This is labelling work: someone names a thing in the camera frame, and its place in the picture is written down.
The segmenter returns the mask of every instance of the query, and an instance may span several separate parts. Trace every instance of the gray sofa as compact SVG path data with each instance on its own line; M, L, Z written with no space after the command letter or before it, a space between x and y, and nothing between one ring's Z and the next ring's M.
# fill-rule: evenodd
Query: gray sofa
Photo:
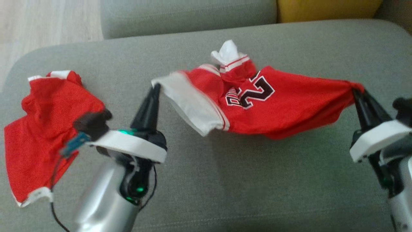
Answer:
M105 2L109 1L102 1L102 17ZM157 34L116 30L104 29L105 38ZM25 115L20 101L30 91L27 77L71 69L114 114L110 127L125 128L152 78L210 62L210 52L228 39L258 68L271 65L291 73L363 83L392 115L393 100L411 94L412 37L386 21L167 32L30 52L13 66L0 94L0 126ZM157 192L138 215L133 231L392 231L386 192L372 168L354 164L349 155L352 133L358 128L355 108L349 107L335 124L283 140L220 131L201 137L162 98L159 129L168 142L168 158L157 166ZM3 132L0 136L4 156ZM56 212L73 231L75 203L105 160L94 149L81 148L56 185ZM4 158L0 162L4 167ZM61 231L47 200L18 208L5 168L0 168L0 181L1 231Z

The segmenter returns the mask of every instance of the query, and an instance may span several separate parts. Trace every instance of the black cable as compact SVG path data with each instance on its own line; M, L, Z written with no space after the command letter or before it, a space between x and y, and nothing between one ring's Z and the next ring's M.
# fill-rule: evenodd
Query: black cable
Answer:
M147 201L142 205L142 207L140 208L139 211L142 211L143 208L146 207L146 205L149 203L149 201L152 199L153 195L155 194L155 190L156 190L156 187L157 187L157 172L156 172L156 166L155 165L153 165L153 171L154 171L154 186L153 186L152 193L150 194Z
M54 204L53 204L53 201L54 201L54 196L53 196L54 179L55 179L56 174L57 174L57 169L59 168L60 163L61 163L62 161L63 161L63 156L60 156L59 160L58 160L57 163L56 163L56 166L54 167L53 174L52 174L51 179L50 179L50 192L51 192L51 196L52 196L52 198L53 198L52 202L50 202L50 208L51 208L51 213L52 213L52 215L53 215L53 218L54 218L54 220L57 222L57 224L58 224L60 227L62 227L66 232L70 232L69 229L67 229L67 227L64 226L64 225L60 222L60 220L57 218L56 212L54 211Z

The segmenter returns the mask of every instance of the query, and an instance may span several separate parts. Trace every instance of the yellow cushion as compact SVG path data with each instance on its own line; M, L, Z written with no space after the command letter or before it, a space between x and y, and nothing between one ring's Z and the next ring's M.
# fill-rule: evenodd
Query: yellow cushion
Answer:
M372 18L382 0L277 0L278 22Z

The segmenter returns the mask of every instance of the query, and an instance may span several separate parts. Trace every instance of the gray fabric surface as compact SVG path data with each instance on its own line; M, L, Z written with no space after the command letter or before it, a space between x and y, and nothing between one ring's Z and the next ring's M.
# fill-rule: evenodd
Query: gray fabric surface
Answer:
M276 22L275 0L102 0L105 39Z
M152 78L209 62L228 39L258 68L361 82L392 115L392 101L410 96L412 37L399 26L380 20L273 24L36 50L6 80L0 126L24 115L28 76L72 69L112 111L110 126L127 127ZM386 192L372 168L349 155L358 127L349 107L337 123L283 140L219 131L201 137L162 98L159 129L168 158L157 166L158 190L133 231L391 231ZM82 148L57 184L56 211L69 228L75 228L75 202L104 160ZM17 208L3 168L0 174L2 231L60 231L46 200Z

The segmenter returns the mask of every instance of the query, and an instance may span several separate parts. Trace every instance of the wooden floor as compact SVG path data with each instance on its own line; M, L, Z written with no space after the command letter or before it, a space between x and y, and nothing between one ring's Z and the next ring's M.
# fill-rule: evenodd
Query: wooden floor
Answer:
M0 6L0 92L9 70L24 54L51 45L103 40L99 0L0 0Z

